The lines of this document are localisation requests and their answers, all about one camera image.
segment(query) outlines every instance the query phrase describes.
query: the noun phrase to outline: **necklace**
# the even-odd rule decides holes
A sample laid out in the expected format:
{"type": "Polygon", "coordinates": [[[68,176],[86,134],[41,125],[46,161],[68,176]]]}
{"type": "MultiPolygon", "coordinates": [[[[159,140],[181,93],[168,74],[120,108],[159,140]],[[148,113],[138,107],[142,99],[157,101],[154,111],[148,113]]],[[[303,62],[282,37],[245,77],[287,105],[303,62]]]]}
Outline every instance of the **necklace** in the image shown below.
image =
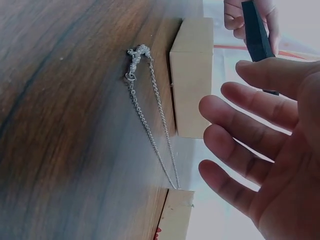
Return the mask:
{"type": "Polygon", "coordinates": [[[127,53],[132,57],[132,62],[130,64],[129,71],[125,74],[125,78],[128,80],[127,86],[128,86],[130,98],[132,100],[132,104],[135,108],[136,113],[138,114],[138,116],[140,118],[140,121],[144,127],[144,130],[146,131],[146,133],[148,135],[148,138],[149,138],[150,143],[153,147],[155,155],[157,156],[157,158],[159,160],[159,163],[162,167],[162,170],[163,170],[166,178],[168,179],[169,183],[171,184],[171,186],[174,189],[181,189],[179,177],[178,177],[178,172],[177,172],[177,167],[176,167],[176,160],[175,160],[175,156],[174,156],[174,153],[172,150],[172,145],[171,145],[171,141],[170,141],[170,137],[169,137],[167,121],[165,118],[164,110],[162,108],[160,95],[159,95],[159,91],[158,91],[158,87],[157,87],[157,83],[156,83],[156,76],[155,76],[154,65],[153,65],[154,59],[151,57],[150,48],[147,47],[146,45],[142,44],[142,45],[139,45],[135,49],[135,51],[133,49],[129,49],[127,51],[127,53]],[[151,133],[151,129],[150,129],[150,127],[147,123],[147,120],[146,120],[146,118],[145,118],[145,116],[139,106],[139,103],[138,103],[138,99],[137,99],[137,95],[136,95],[136,91],[135,91],[135,81],[137,81],[137,77],[135,75],[135,72],[137,69],[137,65],[140,63],[141,55],[145,55],[149,59],[148,64],[149,64],[149,69],[150,69],[151,82],[153,85],[153,91],[154,91],[155,99],[156,99],[156,102],[158,105],[158,110],[160,112],[160,117],[161,117],[163,129],[164,129],[164,133],[165,133],[165,137],[166,137],[167,146],[169,148],[169,152],[170,152],[170,156],[171,156],[171,162],[172,162],[172,166],[173,166],[173,170],[174,170],[174,175],[176,178],[177,187],[174,185],[172,179],[169,176],[168,170],[164,164],[164,161],[162,160],[162,158],[160,156],[159,149],[158,149],[156,142],[155,142],[155,139],[151,133]]]}

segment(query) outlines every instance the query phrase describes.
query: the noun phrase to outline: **red line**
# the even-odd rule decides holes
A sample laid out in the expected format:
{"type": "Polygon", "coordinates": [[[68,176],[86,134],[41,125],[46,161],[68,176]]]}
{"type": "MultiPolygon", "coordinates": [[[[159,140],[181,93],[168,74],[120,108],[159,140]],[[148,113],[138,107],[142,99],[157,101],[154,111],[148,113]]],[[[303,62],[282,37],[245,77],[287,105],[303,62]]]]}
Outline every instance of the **red line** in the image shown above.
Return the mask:
{"type": "MultiPolygon", "coordinates": [[[[214,45],[214,48],[216,49],[236,49],[236,50],[248,50],[246,46],[225,46],[225,45],[214,45]]],[[[280,56],[286,56],[286,57],[292,57],[292,58],[297,58],[297,59],[303,59],[307,60],[304,57],[292,54],[287,51],[279,51],[280,56]]]]}

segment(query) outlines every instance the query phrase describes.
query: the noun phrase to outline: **hand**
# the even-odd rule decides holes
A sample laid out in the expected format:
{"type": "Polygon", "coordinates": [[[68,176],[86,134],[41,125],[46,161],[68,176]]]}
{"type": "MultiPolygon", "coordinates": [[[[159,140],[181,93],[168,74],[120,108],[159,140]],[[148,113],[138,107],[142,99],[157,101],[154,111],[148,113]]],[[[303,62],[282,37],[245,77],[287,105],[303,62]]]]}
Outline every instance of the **hand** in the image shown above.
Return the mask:
{"type": "MultiPolygon", "coordinates": [[[[233,30],[237,39],[246,42],[245,20],[241,2],[245,0],[224,0],[224,25],[226,29],[233,30]]],[[[273,53],[279,53],[280,30],[278,10],[272,0],[255,0],[266,29],[269,30],[269,42],[273,53]]]]}
{"type": "Polygon", "coordinates": [[[219,196],[252,219],[266,239],[320,239],[320,63],[267,58],[240,61],[237,73],[250,85],[275,90],[284,99],[235,82],[222,94],[237,106],[292,132],[274,130],[216,96],[204,97],[201,114],[212,123],[206,146],[227,166],[261,186],[255,192],[212,161],[199,171],[219,196]],[[249,149],[268,157],[263,160],[249,149]]]}

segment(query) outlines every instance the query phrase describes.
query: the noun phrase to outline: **wooden block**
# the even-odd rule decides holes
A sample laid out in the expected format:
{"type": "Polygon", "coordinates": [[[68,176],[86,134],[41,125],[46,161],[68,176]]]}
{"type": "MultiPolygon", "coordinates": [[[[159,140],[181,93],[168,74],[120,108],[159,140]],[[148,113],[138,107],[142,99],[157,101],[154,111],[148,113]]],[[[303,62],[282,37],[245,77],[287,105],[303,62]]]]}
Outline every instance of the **wooden block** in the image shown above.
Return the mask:
{"type": "Polygon", "coordinates": [[[214,46],[212,18],[186,18],[170,51],[178,135],[202,139],[209,126],[199,113],[200,100],[211,94],[214,46]]]}
{"type": "Polygon", "coordinates": [[[154,240],[185,240],[194,191],[169,189],[154,240]]]}

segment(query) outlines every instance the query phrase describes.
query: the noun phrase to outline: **red object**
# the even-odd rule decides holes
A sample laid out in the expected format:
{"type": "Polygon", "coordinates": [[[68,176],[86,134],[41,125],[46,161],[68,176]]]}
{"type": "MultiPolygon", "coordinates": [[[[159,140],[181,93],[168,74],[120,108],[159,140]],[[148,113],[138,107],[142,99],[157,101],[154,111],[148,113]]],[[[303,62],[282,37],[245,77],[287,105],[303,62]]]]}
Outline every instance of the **red object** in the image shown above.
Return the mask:
{"type": "Polygon", "coordinates": [[[155,231],[154,239],[153,240],[158,240],[159,234],[162,231],[160,227],[158,227],[155,231]]]}
{"type": "MultiPolygon", "coordinates": [[[[237,50],[248,50],[246,46],[224,46],[224,45],[214,45],[214,48],[217,49],[237,49],[237,50]]],[[[286,51],[279,51],[279,55],[280,56],[286,56],[286,57],[293,57],[293,58],[297,58],[297,59],[304,59],[304,57],[292,54],[290,52],[286,52],[286,51]]]]}

